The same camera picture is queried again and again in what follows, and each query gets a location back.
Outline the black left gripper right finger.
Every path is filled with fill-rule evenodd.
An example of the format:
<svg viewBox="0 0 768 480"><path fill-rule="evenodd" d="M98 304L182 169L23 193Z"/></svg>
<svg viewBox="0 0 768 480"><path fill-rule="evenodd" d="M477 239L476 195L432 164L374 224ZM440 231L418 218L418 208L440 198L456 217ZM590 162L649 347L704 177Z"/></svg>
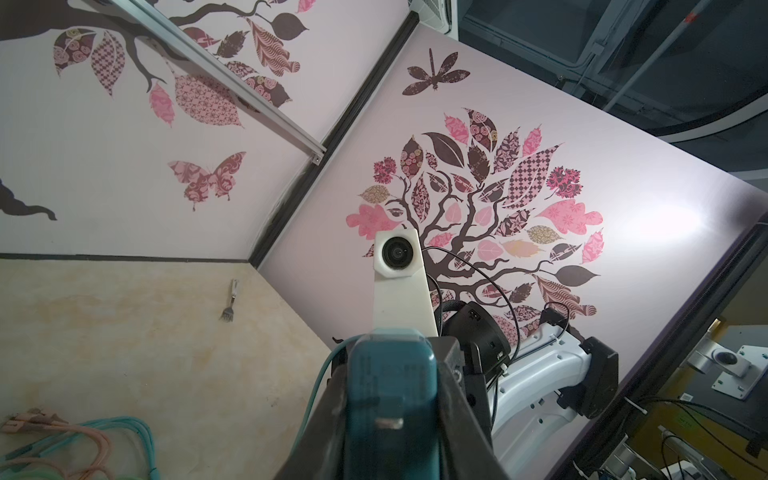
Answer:
<svg viewBox="0 0 768 480"><path fill-rule="evenodd" d="M441 479L508 479L452 370L438 364Z"/></svg>

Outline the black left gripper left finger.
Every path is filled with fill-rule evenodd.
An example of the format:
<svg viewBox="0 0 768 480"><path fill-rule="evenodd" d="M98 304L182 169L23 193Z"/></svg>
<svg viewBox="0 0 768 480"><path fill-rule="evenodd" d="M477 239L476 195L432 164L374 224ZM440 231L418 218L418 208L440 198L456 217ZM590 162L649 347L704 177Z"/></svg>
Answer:
<svg viewBox="0 0 768 480"><path fill-rule="evenodd" d="M347 366L338 367L295 450L275 479L342 479L347 423Z"/></svg>

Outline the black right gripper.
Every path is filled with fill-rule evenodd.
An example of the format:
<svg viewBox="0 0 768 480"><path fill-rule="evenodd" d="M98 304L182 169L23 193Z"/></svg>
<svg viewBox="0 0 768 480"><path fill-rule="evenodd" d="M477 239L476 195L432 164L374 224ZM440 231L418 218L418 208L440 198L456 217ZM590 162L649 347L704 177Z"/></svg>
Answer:
<svg viewBox="0 0 768 480"><path fill-rule="evenodd" d="M348 372L349 354L356 341L362 336L364 335L353 336L337 343L329 356L329 367L332 375L342 365L347 366ZM462 389L484 435L492 445L490 437L491 414L486 398L485 377L479 369L478 361L473 359L470 348L461 345L456 338L450 336L426 337L426 339L435 353L437 369L439 363L445 363L452 370L453 376Z"/></svg>

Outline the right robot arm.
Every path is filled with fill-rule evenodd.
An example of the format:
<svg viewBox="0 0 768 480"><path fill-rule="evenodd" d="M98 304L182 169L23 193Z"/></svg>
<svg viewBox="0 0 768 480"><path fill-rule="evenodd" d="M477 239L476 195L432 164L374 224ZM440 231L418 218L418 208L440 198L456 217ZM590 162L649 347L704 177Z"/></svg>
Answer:
<svg viewBox="0 0 768 480"><path fill-rule="evenodd" d="M338 345L330 380L299 444L330 479L509 479L576 416L594 418L618 387L618 356L569 327L506 368L487 406L474 345L425 336L428 302L376 303L373 332Z"/></svg>

